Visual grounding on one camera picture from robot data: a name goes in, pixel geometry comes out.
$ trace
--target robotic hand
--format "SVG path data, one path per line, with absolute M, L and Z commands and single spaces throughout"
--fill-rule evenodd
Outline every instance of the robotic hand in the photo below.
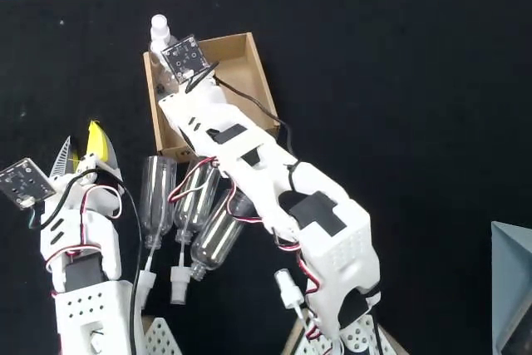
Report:
M 217 82 L 204 74 L 193 85 L 181 84 L 177 92 L 160 95 L 160 109 L 196 155 L 215 160 L 234 190 L 251 199 L 279 248 L 297 252 L 308 276 L 313 323 L 337 341 L 343 328 L 380 300 L 369 214 L 339 184 L 289 154 L 228 104 Z M 284 209 L 279 199 L 288 191 L 306 197 Z
M 0 189 L 20 208 L 32 207 L 30 228 L 41 230 L 62 354 L 144 354 L 140 307 L 132 285 L 118 280 L 120 249 L 110 220 L 121 215 L 121 172 L 103 130 L 91 122 L 89 132 L 79 161 L 69 137 L 49 177 L 24 159 L 0 172 Z M 42 201 L 39 217 L 33 207 Z

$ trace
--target white bottle cap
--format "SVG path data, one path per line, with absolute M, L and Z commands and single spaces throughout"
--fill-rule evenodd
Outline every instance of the white bottle cap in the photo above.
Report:
M 146 300 L 150 294 L 150 290 L 155 283 L 157 275 L 148 270 L 141 270 L 139 274 L 139 285 L 136 288 L 136 297 L 142 309 L 146 306 Z
M 162 14 L 156 14 L 151 18 L 151 40 L 156 41 L 162 39 L 168 45 L 170 42 L 170 29 L 168 28 L 168 21 Z
M 303 294 L 298 286 L 293 282 L 292 276 L 287 269 L 275 272 L 275 280 L 281 291 L 281 299 L 286 309 L 299 308 L 303 303 Z
M 185 305 L 186 289 L 190 281 L 190 268 L 188 266 L 174 266 L 170 271 L 170 281 L 172 282 L 172 296 L 170 303 L 174 305 Z

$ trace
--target red and white wire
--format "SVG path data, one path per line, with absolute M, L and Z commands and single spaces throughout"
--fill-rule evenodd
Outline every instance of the red and white wire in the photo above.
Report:
M 231 215 L 234 220 L 238 220 L 240 222 L 245 222 L 247 224 L 262 224 L 263 220 L 260 217 L 244 218 L 233 214 L 233 212 L 231 211 L 231 201 L 233 201 L 234 195 L 236 195 L 236 183 L 234 183 L 234 180 L 232 179 L 231 185 L 231 191 L 229 192 L 229 196 L 225 202 L 225 209 L 227 210 L 227 213 Z
M 178 195 L 175 195 L 172 198 L 172 202 L 174 203 L 176 201 L 179 201 L 179 200 L 183 199 L 184 197 L 186 197 L 190 193 L 194 193 L 195 191 L 202 190 L 209 183 L 210 177 L 212 176 L 213 173 L 214 173 L 214 170 L 211 170 L 209 172 L 209 175 L 205 178 L 205 182 L 203 182 L 198 187 L 194 187 L 193 189 L 190 189 L 190 190 L 184 191 L 183 193 L 179 193 Z
M 188 172 L 188 174 L 185 175 L 185 177 L 183 178 L 183 181 L 181 183 L 179 183 L 175 189 L 173 189 L 170 194 L 168 195 L 168 201 L 170 203 L 174 203 L 176 202 L 177 200 L 179 200 L 181 195 L 177 195 L 181 189 L 183 189 L 183 186 L 185 185 L 185 183 L 187 182 L 188 179 L 190 179 L 190 177 L 192 176 L 192 174 L 195 173 L 195 171 L 200 168 L 202 165 L 205 165 L 207 163 L 212 163 L 213 166 L 214 166 L 214 163 L 216 161 L 216 157 L 207 157 L 207 158 L 204 158 L 203 160 L 201 160 L 200 162 L 198 162 L 198 164 L 194 165 L 194 167 Z
M 303 273 L 305 275 L 307 275 L 307 277 L 310 279 L 311 282 L 314 283 L 314 286 L 315 286 L 314 288 L 311 288 L 311 289 L 307 290 L 305 292 L 305 295 L 316 293 L 319 290 L 319 287 L 320 287 L 320 283 L 319 283 L 318 278 L 316 276 L 314 276 L 312 271 L 305 264 L 305 261 L 303 261 L 303 259 L 301 258 L 301 251 L 299 251 L 297 253 L 297 259 L 298 259 L 299 268 L 303 271 Z
M 70 251 L 84 251 L 84 250 L 88 250 L 88 249 L 101 252 L 101 247 L 99 245 L 96 245 L 96 244 L 70 245 L 68 247 L 65 247 L 64 249 L 59 249 L 54 254 L 52 254 L 52 256 L 47 259 L 46 264 L 45 264 L 45 268 L 46 268 L 46 270 L 48 272 L 51 273 L 52 269 L 50 268 L 50 265 L 52 264 L 52 262 L 57 257 L 65 254 L 67 252 L 70 252 Z
M 120 196 L 120 193 L 118 190 L 112 186 L 108 185 L 95 185 L 90 187 L 85 194 L 83 195 L 83 198 L 81 199 L 81 207 L 80 207 L 80 229 L 81 229 L 81 244 L 86 243 L 86 237 L 85 237 L 85 224 L 83 223 L 83 215 L 86 213 L 86 202 L 89 198 L 89 194 L 92 193 L 95 190 L 98 189 L 104 189 L 112 191 L 114 195 L 116 195 L 116 198 L 118 199 L 118 212 L 114 215 L 109 216 L 111 219 L 118 219 L 122 215 L 122 197 Z

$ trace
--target gray object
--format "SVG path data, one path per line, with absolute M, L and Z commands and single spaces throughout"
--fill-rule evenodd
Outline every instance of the gray object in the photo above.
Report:
M 532 289 L 532 230 L 492 222 L 491 245 L 492 349 L 500 355 L 508 328 Z

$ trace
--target clear plastic bottle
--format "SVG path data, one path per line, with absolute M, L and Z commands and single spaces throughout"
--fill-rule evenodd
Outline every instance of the clear plastic bottle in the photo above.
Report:
M 191 161 L 187 174 L 203 159 Z M 189 244 L 193 234 L 199 233 L 203 229 L 213 205 L 218 183 L 219 172 L 210 163 L 196 169 L 187 180 L 181 190 L 182 193 L 199 186 L 202 189 L 192 192 L 178 201 L 174 214 L 174 223 L 177 227 L 175 241 L 180 243 L 183 240 L 184 244 Z
M 243 222 L 235 220 L 228 214 L 225 207 L 228 194 L 229 190 L 226 190 L 209 216 L 204 229 L 192 244 L 190 273 L 197 281 L 203 279 L 207 270 L 217 269 L 225 261 L 244 226 Z M 237 191 L 231 201 L 231 212 L 238 216 L 249 216 L 253 209 L 253 203 L 249 198 Z
M 140 222 L 145 231 L 145 246 L 160 247 L 164 234 L 172 226 L 173 206 L 167 197 L 175 188 L 177 163 L 166 157 L 148 157 L 142 173 Z

